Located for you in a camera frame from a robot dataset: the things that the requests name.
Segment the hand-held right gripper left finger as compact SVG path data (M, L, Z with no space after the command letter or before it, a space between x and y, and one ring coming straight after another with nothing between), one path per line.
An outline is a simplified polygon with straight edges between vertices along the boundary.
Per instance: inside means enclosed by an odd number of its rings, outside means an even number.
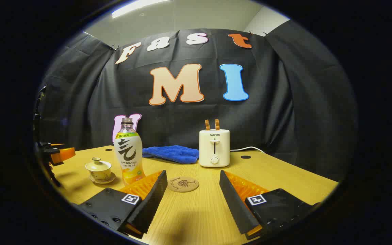
M162 170L120 190L105 188L75 206L97 222L141 239L148 232L166 188L167 174Z

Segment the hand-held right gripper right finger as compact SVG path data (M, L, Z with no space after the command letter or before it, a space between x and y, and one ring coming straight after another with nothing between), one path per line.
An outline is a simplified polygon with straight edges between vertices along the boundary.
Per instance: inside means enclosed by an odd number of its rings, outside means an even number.
M219 185L235 224L246 239L274 236L315 211L282 188L269 191L235 174L222 170Z

